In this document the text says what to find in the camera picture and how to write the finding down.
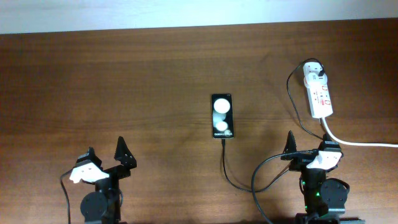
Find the black smartphone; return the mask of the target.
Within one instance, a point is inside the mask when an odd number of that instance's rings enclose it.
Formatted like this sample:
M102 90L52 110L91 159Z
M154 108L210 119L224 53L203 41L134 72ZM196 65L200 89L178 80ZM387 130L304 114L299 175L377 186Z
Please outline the black smartphone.
M214 139L234 138L233 102L229 93L211 95L212 136Z

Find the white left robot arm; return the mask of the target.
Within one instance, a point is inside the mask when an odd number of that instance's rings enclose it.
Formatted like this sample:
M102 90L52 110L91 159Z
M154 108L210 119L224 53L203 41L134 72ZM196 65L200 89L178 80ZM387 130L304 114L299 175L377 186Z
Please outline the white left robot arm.
M95 191L87 194L80 204L85 223L119 223L123 193L119 188L121 179L131 176L131 169L137 161L128 149L123 137L118 137L114 160L120 164L108 169L102 168L102 161L90 147L88 152L78 157L70 180L77 184L84 182L95 186Z

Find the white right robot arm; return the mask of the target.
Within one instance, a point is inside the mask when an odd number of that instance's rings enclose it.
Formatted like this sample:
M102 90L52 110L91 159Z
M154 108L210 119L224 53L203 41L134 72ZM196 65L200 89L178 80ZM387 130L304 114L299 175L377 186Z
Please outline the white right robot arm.
M289 171L300 172L299 187L304 197L305 213L294 218L299 224L365 223L360 218L342 218L350 186L348 183L328 178L327 173L338 167L343 157L340 145L324 134L316 149L298 151L293 132L289 131L281 159L289 161Z

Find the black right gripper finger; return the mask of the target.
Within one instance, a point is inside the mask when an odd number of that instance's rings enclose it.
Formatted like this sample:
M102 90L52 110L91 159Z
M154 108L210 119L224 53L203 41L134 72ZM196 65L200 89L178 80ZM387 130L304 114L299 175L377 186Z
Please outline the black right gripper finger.
M283 156L281 159L283 161L290 161L294 158L293 152L297 152L297 145L295 142L294 134L292 131L288 132L287 141L283 150Z
M337 142L335 142L334 140L332 140L332 138L330 137L329 134L325 133L322 137L323 142L325 144L337 144Z

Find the white power strip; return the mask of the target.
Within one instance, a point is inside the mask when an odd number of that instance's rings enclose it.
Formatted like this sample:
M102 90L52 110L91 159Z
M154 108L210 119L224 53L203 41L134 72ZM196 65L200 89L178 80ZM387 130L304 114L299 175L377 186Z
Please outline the white power strip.
M327 83L304 81L313 118L326 118L333 114Z

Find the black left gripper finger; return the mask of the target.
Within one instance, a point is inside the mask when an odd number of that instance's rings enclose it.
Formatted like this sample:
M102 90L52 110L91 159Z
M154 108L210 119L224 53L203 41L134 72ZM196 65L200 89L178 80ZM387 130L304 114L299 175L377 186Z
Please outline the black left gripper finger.
M128 146L122 136L118 137L114 159L119 161L127 169L134 169L137 167L137 161L132 155Z
M95 154L95 150L93 147L89 147L88 151L83 155L80 155L76 160L76 167L84 167L86 169L94 168L94 169L102 169L102 161Z

